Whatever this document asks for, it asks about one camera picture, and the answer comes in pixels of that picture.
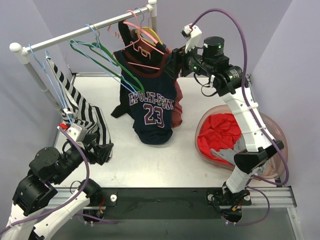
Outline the pink wire hanger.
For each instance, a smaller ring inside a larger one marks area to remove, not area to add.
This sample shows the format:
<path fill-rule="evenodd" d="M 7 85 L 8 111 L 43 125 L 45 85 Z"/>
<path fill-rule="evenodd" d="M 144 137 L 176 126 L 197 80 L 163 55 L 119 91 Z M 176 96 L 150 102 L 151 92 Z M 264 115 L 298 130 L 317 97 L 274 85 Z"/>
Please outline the pink wire hanger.
<path fill-rule="evenodd" d="M 150 39 L 147 35 L 145 35 L 140 30 L 129 26 L 130 30 L 134 30 L 134 32 L 137 34 L 138 40 L 135 40 L 134 42 L 131 42 L 128 46 L 125 46 L 124 48 L 120 50 L 120 54 L 122 54 L 123 58 L 124 54 L 122 51 L 129 46 L 133 46 L 133 49 L 137 52 L 137 56 L 134 57 L 137 62 L 133 62 L 131 60 L 126 61 L 131 64 L 132 66 L 138 68 L 138 69 L 147 69 L 147 71 L 158 71 L 162 68 L 162 65 L 166 63 L 167 57 L 169 53 L 166 51 L 165 47 L 163 45 L 160 45 L 159 43 L 155 43 L 152 39 Z M 146 42 L 144 42 L 141 39 L 141 36 L 143 38 L 148 39 L 151 42 L 154 42 L 156 46 L 152 46 Z"/>

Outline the navy maroon-trimmed tank top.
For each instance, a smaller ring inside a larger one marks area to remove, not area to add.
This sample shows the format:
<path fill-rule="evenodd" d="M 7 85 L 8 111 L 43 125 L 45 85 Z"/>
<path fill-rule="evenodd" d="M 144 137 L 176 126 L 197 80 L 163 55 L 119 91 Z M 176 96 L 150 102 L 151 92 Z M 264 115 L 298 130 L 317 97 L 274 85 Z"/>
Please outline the navy maroon-trimmed tank top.
<path fill-rule="evenodd" d="M 144 92 L 138 92 L 137 95 L 125 89 L 135 133 L 147 145 L 166 143 L 173 134 L 172 115 L 177 96 L 174 79 L 164 72 L 165 64 L 171 58 L 170 54 L 162 68 L 156 71 L 132 66 L 120 54 L 120 50 L 114 52 L 114 56 L 144 86 Z"/>

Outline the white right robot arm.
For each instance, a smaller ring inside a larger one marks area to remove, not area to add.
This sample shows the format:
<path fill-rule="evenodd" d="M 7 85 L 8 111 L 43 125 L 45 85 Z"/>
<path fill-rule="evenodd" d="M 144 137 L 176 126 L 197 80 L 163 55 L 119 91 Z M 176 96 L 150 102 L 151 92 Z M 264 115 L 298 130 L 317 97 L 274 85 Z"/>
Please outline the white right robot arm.
<path fill-rule="evenodd" d="M 249 196 L 248 184 L 274 155 L 282 154 L 284 144 L 276 140 L 263 123 L 258 103 L 252 99 L 245 77 L 245 67 L 230 64 L 224 54 L 225 40 L 219 36 L 203 41 L 202 53 L 197 46 L 186 44 L 171 52 L 169 68 L 175 77 L 193 73 L 208 77 L 208 84 L 227 104 L 242 136 L 245 149 L 234 157 L 235 167 L 222 185 L 219 199 L 235 207 Z"/>

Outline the yellow hanger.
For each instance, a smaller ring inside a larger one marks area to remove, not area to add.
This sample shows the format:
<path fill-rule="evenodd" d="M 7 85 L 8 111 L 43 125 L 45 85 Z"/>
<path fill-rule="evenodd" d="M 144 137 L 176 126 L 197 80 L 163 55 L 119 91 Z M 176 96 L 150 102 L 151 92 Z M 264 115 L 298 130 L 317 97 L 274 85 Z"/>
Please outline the yellow hanger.
<path fill-rule="evenodd" d="M 163 45 L 163 42 L 161 41 L 160 37 L 157 35 L 157 33 L 152 28 L 150 28 L 148 26 L 144 26 L 142 29 L 146 32 L 145 33 L 146 36 L 148 36 L 150 39 L 152 39 L 151 37 L 153 37 L 157 41 L 157 43 L 159 43 L 160 45 Z M 156 46 L 156 43 L 154 43 L 153 41 L 150 41 L 142 36 L 140 38 L 145 43 L 148 43 L 154 47 Z"/>

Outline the black tank top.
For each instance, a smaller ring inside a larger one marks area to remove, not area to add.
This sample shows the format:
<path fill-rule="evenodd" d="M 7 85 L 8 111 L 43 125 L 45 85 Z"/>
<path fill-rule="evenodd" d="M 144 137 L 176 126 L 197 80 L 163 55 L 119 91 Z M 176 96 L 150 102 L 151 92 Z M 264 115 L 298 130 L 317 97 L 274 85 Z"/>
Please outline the black tank top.
<path fill-rule="evenodd" d="M 124 24 L 124 21 L 121 21 L 118 23 L 118 30 L 122 37 L 124 45 L 126 47 L 131 42 L 138 40 L 138 37 L 135 31 L 129 29 L 128 25 Z M 124 58 L 127 61 L 131 60 L 132 62 L 137 62 L 137 60 L 135 60 L 134 57 L 137 57 L 138 53 L 134 50 L 133 46 L 129 46 L 128 48 L 125 48 L 124 50 L 122 50 L 122 53 L 124 54 Z M 120 90 L 119 90 L 119 101 L 120 101 L 120 104 L 115 107 L 115 109 L 111 113 L 111 116 L 117 119 L 123 115 L 129 115 L 133 119 L 134 117 L 129 107 L 129 101 L 127 99 L 126 89 L 122 85 L 120 86 Z"/>

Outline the light blue hanger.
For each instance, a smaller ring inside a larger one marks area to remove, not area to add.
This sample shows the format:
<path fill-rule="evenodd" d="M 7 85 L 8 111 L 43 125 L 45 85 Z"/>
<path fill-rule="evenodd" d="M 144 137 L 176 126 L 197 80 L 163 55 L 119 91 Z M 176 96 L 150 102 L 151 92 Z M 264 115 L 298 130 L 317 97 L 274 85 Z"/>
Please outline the light blue hanger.
<path fill-rule="evenodd" d="M 99 30 L 93 25 L 93 24 L 87 24 L 86 25 L 90 31 L 94 34 L 94 41 L 93 42 L 96 42 L 96 41 L 100 41 L 100 32 Z M 96 54 L 94 54 L 93 52 L 91 52 L 87 47 L 85 46 L 82 46 L 81 49 L 86 52 L 87 54 L 89 54 L 90 56 L 92 56 L 93 58 L 99 60 L 100 62 L 102 62 L 104 65 L 106 65 L 108 68 L 112 69 L 112 66 L 111 64 L 108 62 L 108 61 L 105 61 L 103 59 L 101 59 L 99 56 L 97 56 Z"/>

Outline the pink hanger holding black top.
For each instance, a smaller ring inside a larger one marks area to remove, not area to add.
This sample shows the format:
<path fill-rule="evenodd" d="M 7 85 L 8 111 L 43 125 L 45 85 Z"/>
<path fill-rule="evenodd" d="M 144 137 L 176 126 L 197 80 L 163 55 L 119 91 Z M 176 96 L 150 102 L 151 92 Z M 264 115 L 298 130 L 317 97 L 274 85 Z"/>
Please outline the pink hanger holding black top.
<path fill-rule="evenodd" d="M 148 26 L 144 26 L 144 27 L 139 27 L 131 22 L 128 21 L 124 21 L 123 22 L 125 25 L 129 25 L 131 27 L 136 28 L 137 30 L 140 30 L 142 33 L 146 34 L 149 36 L 150 39 L 152 39 L 155 43 L 160 43 L 161 45 L 163 44 L 163 42 L 161 41 L 160 37 L 158 36 L 158 34 L 151 29 Z"/>

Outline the green hanger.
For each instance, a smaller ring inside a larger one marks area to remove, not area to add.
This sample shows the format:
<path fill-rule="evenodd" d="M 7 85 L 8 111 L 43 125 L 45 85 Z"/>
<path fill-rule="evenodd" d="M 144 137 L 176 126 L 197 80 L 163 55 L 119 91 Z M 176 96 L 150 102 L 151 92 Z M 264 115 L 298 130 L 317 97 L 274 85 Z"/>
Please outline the green hanger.
<path fill-rule="evenodd" d="M 145 88 L 140 80 L 138 80 L 127 67 L 116 60 L 115 56 L 100 41 L 89 43 L 71 39 L 68 43 L 73 51 L 89 59 L 92 63 L 102 69 L 104 73 L 115 79 L 125 89 L 129 90 L 130 93 L 137 94 L 138 92 L 145 92 Z M 84 52 L 81 47 L 87 47 L 92 53 L 109 62 L 113 70 L 98 59 Z"/>

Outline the blue hanger holding striped garment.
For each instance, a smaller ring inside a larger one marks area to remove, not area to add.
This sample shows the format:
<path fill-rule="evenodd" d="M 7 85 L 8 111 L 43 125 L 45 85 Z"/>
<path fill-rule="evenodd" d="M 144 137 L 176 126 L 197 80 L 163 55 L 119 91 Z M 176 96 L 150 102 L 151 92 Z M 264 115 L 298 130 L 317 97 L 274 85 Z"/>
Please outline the blue hanger holding striped garment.
<path fill-rule="evenodd" d="M 60 106 L 62 107 L 62 112 L 67 117 L 67 122 L 69 124 L 73 124 L 74 117 L 73 117 L 73 113 L 68 110 L 69 105 L 67 104 L 65 92 L 62 89 L 62 86 L 61 86 L 60 81 L 57 77 L 57 74 L 55 73 L 55 71 L 51 67 L 51 65 L 49 64 L 49 60 L 51 59 L 49 52 L 47 50 L 45 51 L 45 59 L 43 62 L 40 62 L 37 59 L 36 54 L 34 53 L 32 46 L 30 44 L 28 46 L 30 48 L 30 51 L 31 51 L 33 58 L 36 60 L 36 62 L 42 68 L 42 70 L 44 71 L 45 75 L 47 76 L 53 90 L 55 91 L 55 93 L 59 99 Z"/>

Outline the black white striped garment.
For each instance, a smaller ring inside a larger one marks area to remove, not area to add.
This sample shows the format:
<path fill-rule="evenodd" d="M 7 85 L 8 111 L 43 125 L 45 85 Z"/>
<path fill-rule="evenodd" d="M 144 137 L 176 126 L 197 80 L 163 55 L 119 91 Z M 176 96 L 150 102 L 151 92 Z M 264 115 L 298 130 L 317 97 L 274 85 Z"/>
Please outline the black white striped garment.
<path fill-rule="evenodd" d="M 62 119 L 66 122 L 71 120 L 73 123 L 84 127 L 89 134 L 97 134 L 98 144 L 110 144 L 112 142 L 110 131 L 102 109 L 89 103 L 50 57 L 46 57 L 45 63 L 58 80 L 66 103 L 66 107 L 62 109 Z"/>

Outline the red garment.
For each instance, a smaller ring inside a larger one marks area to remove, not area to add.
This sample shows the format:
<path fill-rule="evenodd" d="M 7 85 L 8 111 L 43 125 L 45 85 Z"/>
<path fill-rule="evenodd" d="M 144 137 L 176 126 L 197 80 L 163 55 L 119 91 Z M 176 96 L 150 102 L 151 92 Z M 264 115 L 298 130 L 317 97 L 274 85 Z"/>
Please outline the red garment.
<path fill-rule="evenodd" d="M 235 117 L 231 113 L 211 114 L 204 119 L 196 137 L 196 146 L 199 152 L 214 163 L 221 160 L 211 156 L 211 149 L 233 148 L 236 141 L 242 136 Z"/>

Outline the translucent pink laundry basket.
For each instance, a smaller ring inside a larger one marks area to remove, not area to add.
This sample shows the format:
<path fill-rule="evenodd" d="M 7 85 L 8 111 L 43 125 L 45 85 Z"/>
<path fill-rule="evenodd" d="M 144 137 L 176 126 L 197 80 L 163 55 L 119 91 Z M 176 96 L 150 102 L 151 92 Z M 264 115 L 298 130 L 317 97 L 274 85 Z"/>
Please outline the translucent pink laundry basket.
<path fill-rule="evenodd" d="M 200 127 L 202 126 L 204 120 L 206 117 L 213 115 L 213 114 L 219 114 L 219 113 L 229 113 L 232 114 L 231 110 L 229 109 L 229 107 L 225 104 L 225 105 L 219 105 L 219 106 L 215 106 L 211 109 L 209 109 L 201 118 L 197 129 L 196 129 L 196 133 L 195 133 L 195 149 L 197 150 L 197 152 L 201 155 L 201 157 L 206 160 L 207 162 L 217 166 L 217 167 L 221 167 L 222 166 L 219 163 L 214 163 L 213 161 L 208 160 L 207 158 L 205 158 L 199 151 L 198 147 L 196 146 L 196 137 L 198 136 L 198 134 L 200 133 Z M 262 117 L 262 120 L 265 124 L 265 126 L 267 127 L 267 129 L 269 130 L 270 134 L 273 135 L 273 137 L 275 138 L 275 140 L 281 140 L 284 144 L 284 148 L 281 151 L 283 156 L 284 156 L 284 160 L 285 163 L 288 163 L 288 146 L 287 146 L 287 140 L 285 137 L 285 134 L 283 133 L 282 129 L 280 128 L 280 126 L 270 117 L 268 117 L 267 115 L 261 113 L 260 116 Z M 264 179 L 275 179 L 277 177 L 280 177 L 283 173 L 285 172 L 285 166 L 282 162 L 281 157 L 279 156 L 278 153 L 276 153 L 272 158 L 270 158 L 267 161 L 266 167 L 264 168 L 262 173 L 259 173 L 259 175 L 261 177 L 263 177 Z"/>

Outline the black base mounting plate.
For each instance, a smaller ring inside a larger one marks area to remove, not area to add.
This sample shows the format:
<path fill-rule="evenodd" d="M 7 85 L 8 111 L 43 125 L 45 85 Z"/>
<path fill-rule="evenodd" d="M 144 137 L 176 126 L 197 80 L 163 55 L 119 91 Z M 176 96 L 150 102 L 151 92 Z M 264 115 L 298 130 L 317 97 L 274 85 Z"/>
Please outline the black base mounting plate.
<path fill-rule="evenodd" d="M 243 203 L 247 190 L 228 193 L 220 187 L 102 188 L 82 211 L 105 220 L 210 220 Z"/>

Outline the grey garment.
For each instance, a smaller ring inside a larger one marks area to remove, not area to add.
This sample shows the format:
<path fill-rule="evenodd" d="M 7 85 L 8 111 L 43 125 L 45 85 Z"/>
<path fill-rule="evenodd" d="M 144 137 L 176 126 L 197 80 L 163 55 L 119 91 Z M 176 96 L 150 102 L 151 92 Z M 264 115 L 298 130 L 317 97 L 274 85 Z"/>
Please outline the grey garment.
<path fill-rule="evenodd" d="M 233 170 L 235 167 L 234 156 L 245 149 L 246 149 L 245 139 L 243 136 L 241 136 L 236 141 L 233 148 L 220 149 L 219 151 L 211 148 L 210 154 L 212 157 L 216 157 L 221 160 L 219 164 L 221 165 L 222 168 Z"/>

